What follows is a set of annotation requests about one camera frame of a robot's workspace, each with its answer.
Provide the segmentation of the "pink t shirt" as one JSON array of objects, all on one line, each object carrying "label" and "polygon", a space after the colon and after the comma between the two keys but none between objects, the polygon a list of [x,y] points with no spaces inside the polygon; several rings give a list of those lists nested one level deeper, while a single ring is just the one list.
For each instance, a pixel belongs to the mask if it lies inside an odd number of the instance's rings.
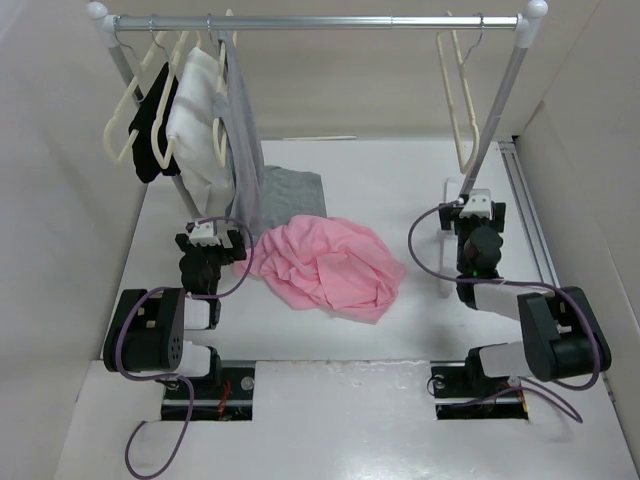
[{"label": "pink t shirt", "polygon": [[247,253],[254,258],[235,263],[234,274],[263,280],[292,309],[368,324],[391,307],[407,272],[374,231],[337,217],[297,215]]}]

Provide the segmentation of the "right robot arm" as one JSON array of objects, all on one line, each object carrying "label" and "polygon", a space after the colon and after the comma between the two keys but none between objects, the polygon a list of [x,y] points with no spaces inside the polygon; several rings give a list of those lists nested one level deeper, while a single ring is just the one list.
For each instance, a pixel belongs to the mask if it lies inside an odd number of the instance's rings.
[{"label": "right robot arm", "polygon": [[471,211],[465,197],[439,205],[443,231],[457,238],[452,278],[467,307],[515,320],[521,339],[469,350],[462,381],[483,394],[498,379],[526,376],[542,382],[609,370],[612,354],[585,292],[575,286],[556,288],[541,282],[509,281],[497,270],[501,260],[506,205]]}]

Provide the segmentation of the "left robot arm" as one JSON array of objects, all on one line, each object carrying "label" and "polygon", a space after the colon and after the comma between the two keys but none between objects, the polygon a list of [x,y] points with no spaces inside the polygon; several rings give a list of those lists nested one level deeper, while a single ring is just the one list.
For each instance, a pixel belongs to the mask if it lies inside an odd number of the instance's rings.
[{"label": "left robot arm", "polygon": [[191,226],[175,236],[182,253],[180,287],[121,292],[103,344],[108,371],[166,383],[185,377],[205,397],[220,390],[217,351],[184,335],[217,327],[221,299],[228,295],[218,291],[222,268],[246,260],[247,251],[238,229],[215,234],[212,226]]}]

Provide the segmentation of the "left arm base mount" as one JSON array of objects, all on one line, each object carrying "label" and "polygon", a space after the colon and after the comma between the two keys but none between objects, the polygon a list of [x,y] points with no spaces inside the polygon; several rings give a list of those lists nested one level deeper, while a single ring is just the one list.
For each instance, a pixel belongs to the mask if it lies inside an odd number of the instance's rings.
[{"label": "left arm base mount", "polygon": [[[194,378],[192,421],[251,421],[255,386],[255,362],[222,364],[219,375]],[[163,421],[183,421],[189,407],[189,390],[183,383],[165,387],[160,408]]]}]

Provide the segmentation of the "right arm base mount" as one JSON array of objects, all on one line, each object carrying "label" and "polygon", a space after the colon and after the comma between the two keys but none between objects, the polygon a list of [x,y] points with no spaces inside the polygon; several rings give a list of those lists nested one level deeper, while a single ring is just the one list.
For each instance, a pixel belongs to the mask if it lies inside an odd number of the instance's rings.
[{"label": "right arm base mount", "polygon": [[523,395],[503,391],[506,378],[472,380],[460,362],[435,362],[430,365],[427,391],[435,400],[436,419],[453,420],[528,420]]}]

